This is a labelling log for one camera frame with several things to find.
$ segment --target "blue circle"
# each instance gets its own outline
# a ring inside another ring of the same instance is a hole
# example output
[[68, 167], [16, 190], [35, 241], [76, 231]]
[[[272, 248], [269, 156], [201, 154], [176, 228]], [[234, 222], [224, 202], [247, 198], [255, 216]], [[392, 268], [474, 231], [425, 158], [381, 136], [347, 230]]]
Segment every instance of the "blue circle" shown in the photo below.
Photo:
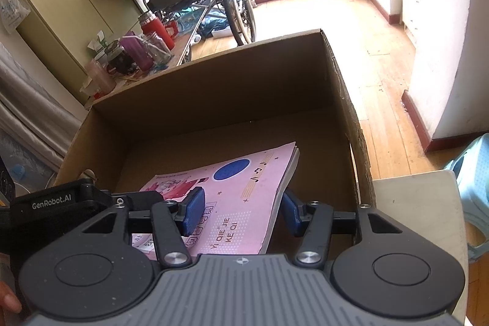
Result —
[[239, 172], [246, 169], [249, 165], [248, 159], [238, 159], [237, 161], [228, 163], [214, 173], [215, 180], [225, 180], [226, 178], [237, 175]]

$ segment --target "white table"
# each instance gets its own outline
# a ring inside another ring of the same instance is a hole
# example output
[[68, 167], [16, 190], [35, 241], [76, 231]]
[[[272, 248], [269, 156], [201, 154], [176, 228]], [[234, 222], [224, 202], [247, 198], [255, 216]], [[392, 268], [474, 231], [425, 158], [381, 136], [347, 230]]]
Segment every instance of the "white table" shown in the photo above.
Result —
[[469, 261], [455, 175], [449, 170], [432, 171], [374, 180], [373, 187], [379, 210], [453, 255], [463, 267], [465, 288], [453, 316], [464, 324]]

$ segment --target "blue plastic stool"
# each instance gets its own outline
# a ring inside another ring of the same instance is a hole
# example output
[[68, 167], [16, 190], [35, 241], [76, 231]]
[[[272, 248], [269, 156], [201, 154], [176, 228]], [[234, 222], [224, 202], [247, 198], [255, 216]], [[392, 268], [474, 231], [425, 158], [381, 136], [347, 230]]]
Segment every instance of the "blue plastic stool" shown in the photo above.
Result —
[[489, 251], [489, 133], [474, 140], [445, 169], [457, 178], [464, 218], [486, 237], [479, 246], [467, 243], [469, 262]]

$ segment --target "white plastic bag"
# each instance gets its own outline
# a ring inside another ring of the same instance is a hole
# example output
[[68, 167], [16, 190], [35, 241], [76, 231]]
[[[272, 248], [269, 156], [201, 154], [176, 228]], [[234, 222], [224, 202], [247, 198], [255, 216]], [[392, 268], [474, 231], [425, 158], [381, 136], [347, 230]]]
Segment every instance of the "white plastic bag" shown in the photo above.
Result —
[[2, 8], [2, 23], [9, 34], [19, 26], [19, 24], [30, 13], [29, 7], [26, 7], [20, 0], [0, 0]]

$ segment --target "pink book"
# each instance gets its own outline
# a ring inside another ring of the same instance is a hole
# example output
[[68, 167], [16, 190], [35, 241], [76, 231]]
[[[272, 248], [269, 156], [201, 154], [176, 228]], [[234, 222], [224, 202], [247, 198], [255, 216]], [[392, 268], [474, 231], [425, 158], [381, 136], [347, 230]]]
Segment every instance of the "pink book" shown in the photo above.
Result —
[[[297, 167], [295, 143], [181, 173], [156, 175], [141, 191], [182, 201], [205, 191], [205, 210], [194, 233], [183, 237], [190, 254], [265, 253], [282, 194]], [[133, 234], [133, 246], [156, 259], [151, 234]]]

